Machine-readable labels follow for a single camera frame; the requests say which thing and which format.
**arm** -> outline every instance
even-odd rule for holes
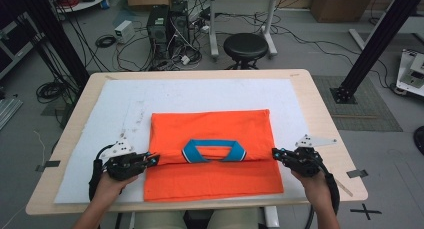
[[[331,205],[331,195],[323,172],[313,177],[302,177],[295,171],[292,174],[302,183],[305,188],[306,198],[312,204],[317,213],[318,228],[338,229],[340,228]]]
[[[93,200],[72,228],[96,229],[100,225],[104,214],[118,198],[121,190],[136,179],[137,176],[125,181],[116,181],[110,178],[109,174],[103,173]]]

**black stool seat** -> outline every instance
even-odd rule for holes
[[[236,65],[232,66],[233,69],[237,69],[239,63],[242,69],[256,68],[256,60],[264,57],[268,52],[268,43],[263,37],[255,34],[238,33],[225,40],[224,50],[236,61]]]

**hand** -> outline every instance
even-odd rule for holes
[[[101,203],[105,207],[111,206],[125,186],[137,178],[138,176],[134,176],[125,181],[117,181],[111,178],[107,172],[104,172],[94,194],[93,202]]]
[[[313,177],[303,177],[295,171],[291,171],[305,188],[306,198],[315,210],[332,207],[331,195],[323,172],[319,172]]]

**orange cloth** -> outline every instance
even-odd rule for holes
[[[144,200],[192,201],[282,193],[269,110],[154,113],[151,153],[159,165],[146,170]],[[190,139],[234,140],[246,150],[242,162],[187,163],[182,149]],[[222,159],[229,148],[198,148],[208,159]]]

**white sheet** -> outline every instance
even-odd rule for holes
[[[87,203],[92,162],[100,149],[128,138],[136,152],[148,150],[153,112],[269,109],[275,145],[294,150],[308,133],[288,79],[111,80],[106,82],[75,147],[55,203]],[[305,198],[302,185],[280,163],[285,193]],[[142,202],[145,175],[128,185],[118,202]]]

